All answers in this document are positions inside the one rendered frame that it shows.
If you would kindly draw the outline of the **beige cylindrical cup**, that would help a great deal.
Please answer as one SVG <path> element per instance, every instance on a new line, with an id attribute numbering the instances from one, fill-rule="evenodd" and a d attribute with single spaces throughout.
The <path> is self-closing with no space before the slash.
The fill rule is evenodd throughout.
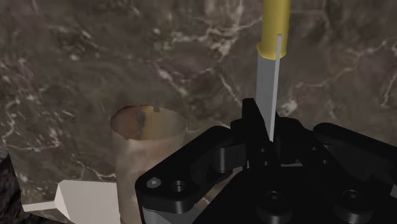
<path id="1" fill-rule="evenodd" d="M 175 111 L 127 106 L 111 118 L 111 136 L 121 224 L 143 224 L 136 179 L 214 124 L 194 124 Z"/>

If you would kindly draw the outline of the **yellow-handled knife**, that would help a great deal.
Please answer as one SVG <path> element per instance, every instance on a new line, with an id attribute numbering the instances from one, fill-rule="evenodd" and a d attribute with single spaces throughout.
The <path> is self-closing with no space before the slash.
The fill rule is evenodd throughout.
<path id="1" fill-rule="evenodd" d="M 291 0 L 263 0 L 255 101 L 270 140 L 274 139 L 279 68 L 286 55 L 290 9 Z"/>

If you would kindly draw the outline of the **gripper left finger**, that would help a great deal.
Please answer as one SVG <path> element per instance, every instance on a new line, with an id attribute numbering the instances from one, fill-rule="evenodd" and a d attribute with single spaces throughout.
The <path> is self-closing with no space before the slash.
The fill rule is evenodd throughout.
<path id="1" fill-rule="evenodd" d="M 229 128 L 210 127 L 142 174 L 135 183 L 136 197 L 145 209 L 182 214 L 235 168 L 279 164 L 260 110 L 247 98 L 241 118 Z"/>

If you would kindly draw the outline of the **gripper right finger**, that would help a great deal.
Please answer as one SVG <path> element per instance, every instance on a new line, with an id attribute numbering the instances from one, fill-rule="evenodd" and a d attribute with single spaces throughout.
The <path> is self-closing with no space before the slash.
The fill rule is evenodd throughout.
<path id="1" fill-rule="evenodd" d="M 299 159 L 329 198 L 355 191 L 367 199 L 397 199 L 397 146 L 333 123 L 309 130 L 294 118 L 275 118 L 282 162 Z"/>

